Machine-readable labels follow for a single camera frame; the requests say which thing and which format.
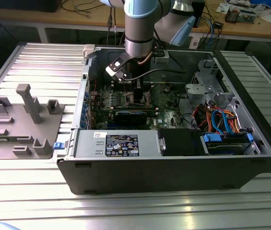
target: power cable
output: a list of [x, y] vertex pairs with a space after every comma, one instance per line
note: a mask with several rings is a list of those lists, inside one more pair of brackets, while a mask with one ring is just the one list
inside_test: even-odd
[[175, 70], [175, 69], [152, 69], [138, 77], [135, 78], [130, 78], [130, 79], [124, 79], [124, 81], [135, 81], [137, 79], [140, 79], [142, 77], [145, 77], [146, 75], [153, 73], [153, 72], [158, 72], [158, 71], [163, 71], [163, 72], [171, 72], [171, 73], [177, 73], [177, 74], [184, 74], [187, 72], [187, 70], [170, 54], [168, 53], [169, 57], [172, 58], [181, 68], [182, 70]]
[[114, 36], [115, 36], [115, 45], [117, 45], [116, 41], [116, 8], [114, 7]]
[[70, 9], [67, 9], [67, 8], [64, 7], [64, 3], [66, 3], [67, 1], [69, 1], [69, 0], [64, 0], [64, 1], [62, 2], [61, 8], [63, 8], [63, 9], [66, 10], [66, 11], [70, 11], [70, 12], [83, 12], [83, 11], [89, 11], [89, 10], [95, 9], [95, 8], [97, 8], [97, 7], [105, 6], [105, 4], [101, 4], [101, 5], [97, 5], [97, 6], [94, 6], [94, 7], [88, 8], [88, 9], [84, 9], [84, 10], [77, 10], [77, 9], [75, 9], [75, 10], [70, 10]]
[[110, 29], [112, 28], [112, 25], [113, 25], [113, 18], [112, 18], [112, 7], [110, 7], [110, 15], [108, 16], [108, 19], [107, 19], [107, 35], [106, 35], [106, 44], [108, 45], [108, 37], [109, 37], [109, 34], [110, 34]]

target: slotted metal surface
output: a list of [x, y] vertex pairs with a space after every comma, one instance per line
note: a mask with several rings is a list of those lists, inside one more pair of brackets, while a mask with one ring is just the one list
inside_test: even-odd
[[[271, 76], [255, 57], [244, 52], [221, 51], [246, 91], [271, 126]], [[231, 92], [228, 82], [224, 84]]]
[[[77, 49], [83, 47], [28, 44], [24, 49], [52, 49], [53, 55], [53, 50], [60, 48], [78, 51]], [[11, 66], [14, 62], [19, 63], [19, 60], [23, 60], [19, 56], [20, 53], [21, 50], [16, 54]], [[25, 79], [28, 79], [29, 82], [40, 83], [32, 85], [32, 89], [35, 90], [55, 91], [55, 87], [58, 87], [61, 91], [60, 83], [63, 82], [66, 84], [65, 90], [73, 91], [73, 84], [78, 84], [81, 77], [42, 75], [41, 78], [32, 78], [30, 74], [16, 76], [11, 73], [7, 76], [2, 75], [4, 80], [0, 82], [0, 90], [13, 89], [18, 82], [26, 82]], [[45, 91], [41, 92], [42, 95], [38, 95], [41, 103], [49, 98], [58, 98], [60, 103], [67, 105], [63, 118], [65, 122], [61, 123], [60, 130], [68, 131], [75, 97], [57, 96], [55, 92], [53, 95], [45, 95]], [[12, 103], [23, 103], [17, 95], [8, 97]], [[63, 141], [68, 137], [68, 132], [59, 134], [58, 140]], [[271, 230], [271, 174], [262, 174], [239, 190], [74, 195], [51, 160], [0, 160], [0, 221], [22, 230]]]

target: wooden workbench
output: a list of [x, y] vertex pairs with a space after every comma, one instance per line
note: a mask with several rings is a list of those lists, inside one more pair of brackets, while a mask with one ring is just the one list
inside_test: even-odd
[[[89, 0], [75, 0], [77, 4], [89, 2]], [[256, 38], [264, 38], [271, 41], [271, 23], [260, 18], [255, 20], [254, 24], [248, 23], [226, 23], [225, 14], [217, 13], [217, 4], [221, 0], [207, 0], [208, 8], [211, 15], [216, 21], [224, 23], [221, 38], [256, 40]], [[100, 5], [99, 1], [93, 4], [84, 5], [82, 9]], [[72, 0], [64, 4], [65, 8], [73, 10]], [[119, 31], [123, 31], [125, 26], [124, 12], [121, 9], [116, 10], [117, 27]], [[109, 16], [109, 7], [101, 6], [90, 10], [89, 17], [70, 12], [61, 7], [55, 13], [39, 12], [39, 11], [21, 11], [21, 10], [4, 10], [0, 9], [0, 21], [2, 23], [10, 23], [15, 25], [34, 26], [38, 28], [42, 42], [46, 42], [47, 35], [44, 28], [70, 28], [84, 30], [106, 30], [106, 23]], [[198, 28], [193, 28], [191, 36], [200, 37], [204, 33], [208, 33], [209, 28], [202, 20]]]

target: blue latch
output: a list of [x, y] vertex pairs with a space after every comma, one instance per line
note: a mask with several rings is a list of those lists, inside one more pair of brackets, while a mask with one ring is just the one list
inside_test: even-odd
[[65, 149], [65, 143], [62, 142], [55, 142], [53, 146], [54, 150], [63, 150]]
[[254, 137], [252, 136], [252, 134], [248, 133], [247, 137], [248, 137], [248, 139], [249, 139], [250, 142], [254, 141]]
[[203, 136], [204, 142], [222, 142], [222, 138], [220, 134], [217, 133], [207, 133]]

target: electronic equipment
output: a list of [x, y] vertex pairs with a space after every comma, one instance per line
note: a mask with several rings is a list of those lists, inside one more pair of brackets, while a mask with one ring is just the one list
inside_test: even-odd
[[192, 7], [194, 9], [194, 16], [196, 21], [194, 23], [194, 28], [199, 26], [200, 18], [204, 9], [205, 1], [204, 0], [193, 0]]
[[[233, 189], [271, 173], [271, 126], [244, 87], [248, 70], [235, 61], [249, 66], [251, 56], [166, 50], [168, 64], [150, 60], [151, 70], [179, 68], [177, 61], [186, 73], [114, 80], [104, 69], [123, 52], [83, 51], [72, 133], [56, 144], [65, 150], [57, 165], [74, 194]], [[253, 72], [265, 71], [256, 66]]]
[[0, 9], [55, 12], [61, 0], [0, 0]]

